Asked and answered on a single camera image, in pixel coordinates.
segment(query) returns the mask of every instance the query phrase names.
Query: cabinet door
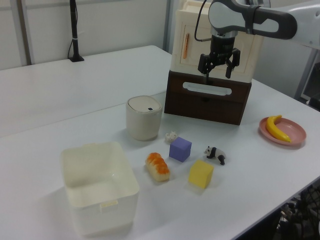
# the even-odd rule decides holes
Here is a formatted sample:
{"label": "cabinet door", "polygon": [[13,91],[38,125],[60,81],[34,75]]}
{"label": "cabinet door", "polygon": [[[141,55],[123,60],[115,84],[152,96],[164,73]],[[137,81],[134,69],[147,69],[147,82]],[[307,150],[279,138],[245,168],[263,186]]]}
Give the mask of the cabinet door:
{"label": "cabinet door", "polygon": [[[195,29],[195,26],[184,26],[182,52],[180,58],[181,64],[198,66],[200,55],[208,55],[210,53],[211,41],[196,41],[194,38]],[[210,29],[206,27],[198,27],[196,37],[198,39],[211,38]],[[234,47],[241,51],[240,65],[234,68],[235,72],[245,72],[253,40],[253,35],[249,35],[244,32],[238,32],[238,35],[235,37]],[[226,70],[227,66],[217,66],[216,69]]]}

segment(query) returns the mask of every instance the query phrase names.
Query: plate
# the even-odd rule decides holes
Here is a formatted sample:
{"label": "plate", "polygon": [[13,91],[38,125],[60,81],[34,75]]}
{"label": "plate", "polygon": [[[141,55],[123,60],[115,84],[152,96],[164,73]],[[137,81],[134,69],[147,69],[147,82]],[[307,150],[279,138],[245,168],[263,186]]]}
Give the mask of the plate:
{"label": "plate", "polygon": [[290,137],[291,142],[276,139],[268,132],[266,128],[267,119],[268,118],[265,117],[260,121],[259,128],[264,136],[275,143],[282,145],[297,145],[301,144],[307,137],[306,131],[299,124],[282,117],[278,120],[276,126]]}

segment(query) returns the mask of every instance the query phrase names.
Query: yellow sponge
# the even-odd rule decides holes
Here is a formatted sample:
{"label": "yellow sponge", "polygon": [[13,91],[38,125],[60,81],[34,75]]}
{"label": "yellow sponge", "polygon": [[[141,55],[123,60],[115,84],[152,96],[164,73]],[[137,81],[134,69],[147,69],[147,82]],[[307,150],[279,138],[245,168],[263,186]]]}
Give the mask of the yellow sponge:
{"label": "yellow sponge", "polygon": [[214,166],[197,160],[190,168],[189,182],[205,189],[211,181]]}

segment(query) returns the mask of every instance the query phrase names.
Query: toy panda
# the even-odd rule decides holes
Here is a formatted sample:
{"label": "toy panda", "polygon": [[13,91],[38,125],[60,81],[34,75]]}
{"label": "toy panda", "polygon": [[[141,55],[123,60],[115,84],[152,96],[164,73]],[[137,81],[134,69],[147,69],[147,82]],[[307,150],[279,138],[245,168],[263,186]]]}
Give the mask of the toy panda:
{"label": "toy panda", "polygon": [[217,158],[217,159],[219,159],[221,165],[225,165],[225,159],[227,156],[220,149],[218,149],[216,147],[209,147],[208,146],[204,153],[207,155],[206,157],[208,159]]}

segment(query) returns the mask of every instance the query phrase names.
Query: banana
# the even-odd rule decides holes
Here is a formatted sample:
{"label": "banana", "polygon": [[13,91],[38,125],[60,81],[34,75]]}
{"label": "banana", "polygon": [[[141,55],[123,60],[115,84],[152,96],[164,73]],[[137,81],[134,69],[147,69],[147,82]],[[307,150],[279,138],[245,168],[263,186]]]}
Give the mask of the banana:
{"label": "banana", "polygon": [[265,125],[266,129],[274,138],[291,143],[290,137],[275,125],[275,122],[280,118],[282,118],[282,115],[268,117]]}

